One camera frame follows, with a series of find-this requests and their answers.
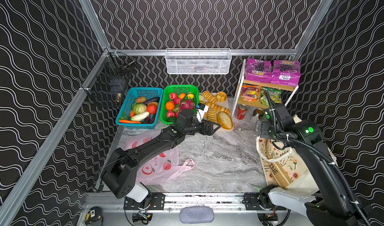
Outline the large round crusty bread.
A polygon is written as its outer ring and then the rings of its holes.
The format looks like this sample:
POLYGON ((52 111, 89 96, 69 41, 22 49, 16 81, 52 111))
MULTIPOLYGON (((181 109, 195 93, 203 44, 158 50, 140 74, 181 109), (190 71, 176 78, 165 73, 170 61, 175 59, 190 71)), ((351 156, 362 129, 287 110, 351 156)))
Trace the large round crusty bread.
POLYGON ((233 128, 233 121, 229 114, 225 112, 217 113, 218 123, 221 124, 221 127, 225 130, 230 130, 233 128))

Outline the red cola can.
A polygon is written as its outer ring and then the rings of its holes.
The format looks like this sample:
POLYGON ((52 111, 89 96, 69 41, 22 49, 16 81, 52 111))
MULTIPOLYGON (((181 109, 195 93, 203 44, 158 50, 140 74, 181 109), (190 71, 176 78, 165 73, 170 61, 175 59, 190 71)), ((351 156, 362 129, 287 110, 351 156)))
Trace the red cola can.
POLYGON ((236 118, 238 120, 243 120, 247 110, 248 110, 248 107, 246 105, 239 104, 237 108, 236 118))

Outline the purple snack bag right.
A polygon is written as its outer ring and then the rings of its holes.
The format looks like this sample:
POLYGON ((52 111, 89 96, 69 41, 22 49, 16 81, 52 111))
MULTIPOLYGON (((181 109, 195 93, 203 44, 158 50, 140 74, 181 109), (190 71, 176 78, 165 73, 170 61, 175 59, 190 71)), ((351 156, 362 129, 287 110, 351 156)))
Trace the purple snack bag right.
POLYGON ((296 87, 300 81, 301 63, 289 60, 274 60, 271 84, 296 87))

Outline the purple snack bag left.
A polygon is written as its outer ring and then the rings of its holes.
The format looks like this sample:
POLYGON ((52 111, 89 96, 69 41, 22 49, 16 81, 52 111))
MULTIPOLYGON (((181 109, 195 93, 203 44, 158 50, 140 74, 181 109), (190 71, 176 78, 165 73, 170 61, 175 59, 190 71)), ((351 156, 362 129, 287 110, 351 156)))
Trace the purple snack bag left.
POLYGON ((273 78, 270 61, 248 58, 245 65, 245 79, 258 83, 269 83, 273 78))

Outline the striped long bread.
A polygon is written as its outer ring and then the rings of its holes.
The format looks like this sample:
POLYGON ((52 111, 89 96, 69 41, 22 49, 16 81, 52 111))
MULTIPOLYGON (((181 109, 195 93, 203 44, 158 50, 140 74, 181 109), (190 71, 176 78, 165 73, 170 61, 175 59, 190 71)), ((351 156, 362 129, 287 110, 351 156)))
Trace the striped long bread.
POLYGON ((204 92, 203 92, 203 96, 204 96, 204 98, 205 98, 208 102, 210 102, 210 103, 214 103, 214 104, 216 104, 217 101, 218 101, 217 97, 214 96, 214 95, 213 95, 211 92, 209 92, 209 91, 204 91, 204 92))
POLYGON ((227 114, 230 114, 230 110, 228 108, 225 108, 223 106, 220 106, 220 105, 217 105, 217 104, 214 104, 212 102, 206 102, 206 105, 210 108, 214 108, 216 109, 217 112, 225 112, 227 114))
POLYGON ((208 109, 208 112, 207 112, 207 120, 208 121, 212 121, 214 123, 217 123, 218 122, 218 118, 217 118, 217 110, 213 107, 210 107, 208 109))

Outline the striped long bread front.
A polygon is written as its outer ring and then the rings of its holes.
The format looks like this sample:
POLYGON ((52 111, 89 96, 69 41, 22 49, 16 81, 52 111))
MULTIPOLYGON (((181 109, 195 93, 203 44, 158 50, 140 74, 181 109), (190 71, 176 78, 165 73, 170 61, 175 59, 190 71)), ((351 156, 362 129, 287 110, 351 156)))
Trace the striped long bread front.
POLYGON ((214 123, 217 123, 218 122, 218 118, 217 118, 217 110, 213 107, 210 107, 208 109, 208 112, 207 112, 207 120, 208 121, 212 121, 214 123))

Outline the orange blackcurrant snack bag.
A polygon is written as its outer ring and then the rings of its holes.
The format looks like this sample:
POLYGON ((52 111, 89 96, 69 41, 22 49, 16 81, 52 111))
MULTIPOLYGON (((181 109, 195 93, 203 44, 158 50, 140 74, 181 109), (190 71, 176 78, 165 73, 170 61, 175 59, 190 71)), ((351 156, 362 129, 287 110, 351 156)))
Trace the orange blackcurrant snack bag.
POLYGON ((256 102, 260 96, 261 86, 243 85, 241 88, 240 100, 246 102, 256 102))

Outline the floral canvas tote bag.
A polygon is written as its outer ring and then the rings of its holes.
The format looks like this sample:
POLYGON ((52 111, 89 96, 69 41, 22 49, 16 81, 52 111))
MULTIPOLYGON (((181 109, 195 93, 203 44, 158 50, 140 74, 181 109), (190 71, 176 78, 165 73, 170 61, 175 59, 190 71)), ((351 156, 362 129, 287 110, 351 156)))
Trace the floral canvas tote bag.
POLYGON ((270 139, 256 138, 256 147, 260 155, 267 185, 273 185, 296 193, 312 195, 319 188, 304 160, 296 150, 279 150, 282 143, 270 139))

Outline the red tomato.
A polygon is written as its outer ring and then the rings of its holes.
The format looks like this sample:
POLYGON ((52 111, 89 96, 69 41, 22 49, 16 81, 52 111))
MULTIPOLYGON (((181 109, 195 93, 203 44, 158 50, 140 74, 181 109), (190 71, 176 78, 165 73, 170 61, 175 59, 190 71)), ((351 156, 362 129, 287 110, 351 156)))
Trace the red tomato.
POLYGON ((157 105, 156 104, 148 104, 147 105, 147 112, 149 112, 150 115, 154 115, 157 112, 157 105))

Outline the red apple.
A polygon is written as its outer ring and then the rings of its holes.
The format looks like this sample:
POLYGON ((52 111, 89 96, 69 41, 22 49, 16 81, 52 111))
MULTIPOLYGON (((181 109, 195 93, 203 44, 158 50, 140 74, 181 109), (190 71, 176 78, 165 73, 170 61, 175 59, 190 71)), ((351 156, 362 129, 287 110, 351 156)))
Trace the red apple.
POLYGON ((169 99, 170 100, 174 100, 177 97, 178 97, 178 95, 175 92, 172 92, 172 93, 169 94, 169 99))

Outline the green plastic basket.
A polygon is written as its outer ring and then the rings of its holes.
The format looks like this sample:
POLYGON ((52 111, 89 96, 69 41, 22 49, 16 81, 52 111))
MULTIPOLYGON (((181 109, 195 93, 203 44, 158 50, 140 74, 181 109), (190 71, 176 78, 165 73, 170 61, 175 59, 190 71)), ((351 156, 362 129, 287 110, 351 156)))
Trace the green plastic basket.
POLYGON ((179 107, 181 105, 181 102, 188 100, 188 98, 187 98, 188 93, 193 93, 195 95, 195 98, 192 100, 196 103, 196 106, 197 106, 197 104, 199 103, 199 99, 198 99, 199 90, 196 86, 193 86, 193 85, 170 85, 170 86, 165 87, 164 93, 163 93, 163 99, 161 101, 160 115, 159 115, 160 120, 164 124, 169 125, 172 123, 171 121, 169 121, 169 117, 171 117, 171 116, 174 116, 176 118, 178 117, 178 114, 180 112, 179 107), (178 97, 175 98, 174 100, 169 99, 169 94, 172 92, 175 92, 178 95, 178 97), (175 108, 173 111, 167 111, 166 110, 165 106, 166 106, 166 103, 168 101, 174 101, 175 108))

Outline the striped long bread middle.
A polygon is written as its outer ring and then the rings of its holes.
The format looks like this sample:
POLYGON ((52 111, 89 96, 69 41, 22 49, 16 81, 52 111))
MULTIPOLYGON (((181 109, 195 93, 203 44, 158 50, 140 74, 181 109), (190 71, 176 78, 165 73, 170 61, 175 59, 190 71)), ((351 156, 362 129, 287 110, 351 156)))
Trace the striped long bread middle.
POLYGON ((227 114, 230 114, 230 110, 228 108, 225 108, 223 106, 220 106, 220 105, 217 105, 217 104, 214 104, 212 102, 206 102, 206 105, 210 108, 214 108, 216 109, 217 112, 225 112, 227 114))

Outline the pink dragon fruit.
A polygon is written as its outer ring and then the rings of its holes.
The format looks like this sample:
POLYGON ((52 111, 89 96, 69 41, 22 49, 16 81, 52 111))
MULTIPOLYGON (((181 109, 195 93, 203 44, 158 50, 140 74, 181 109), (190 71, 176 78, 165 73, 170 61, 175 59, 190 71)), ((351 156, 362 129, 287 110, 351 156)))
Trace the pink dragon fruit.
POLYGON ((182 111, 184 109, 195 109, 196 103, 193 100, 185 100, 181 102, 181 105, 179 107, 179 111, 182 111))

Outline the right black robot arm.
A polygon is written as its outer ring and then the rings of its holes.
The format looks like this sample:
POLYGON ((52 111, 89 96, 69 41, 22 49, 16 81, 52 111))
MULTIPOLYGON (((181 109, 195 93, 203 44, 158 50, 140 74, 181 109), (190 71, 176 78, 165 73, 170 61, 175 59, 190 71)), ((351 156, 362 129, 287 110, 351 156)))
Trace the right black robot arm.
POLYGON ((269 92, 265 92, 269 108, 266 121, 257 121, 256 149, 260 157, 269 163, 278 163, 297 152, 308 167, 319 188, 319 196, 305 196, 278 186, 260 190, 257 198, 264 210, 283 207, 288 215, 294 211, 309 219, 314 226, 370 225, 367 208, 356 198, 350 184, 332 159, 320 128, 309 120, 294 121, 284 104, 276 104, 269 92), (260 139, 283 143, 278 150, 285 151, 278 158, 269 159, 261 151, 260 139))

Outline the white steamed bun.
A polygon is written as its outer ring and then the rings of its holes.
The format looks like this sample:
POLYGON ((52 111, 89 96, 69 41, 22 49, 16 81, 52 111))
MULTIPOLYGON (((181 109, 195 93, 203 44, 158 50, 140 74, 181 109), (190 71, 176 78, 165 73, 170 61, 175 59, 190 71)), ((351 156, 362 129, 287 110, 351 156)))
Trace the white steamed bun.
POLYGON ((206 101, 206 99, 203 96, 203 94, 199 94, 199 102, 202 103, 202 102, 205 102, 205 101, 206 101))

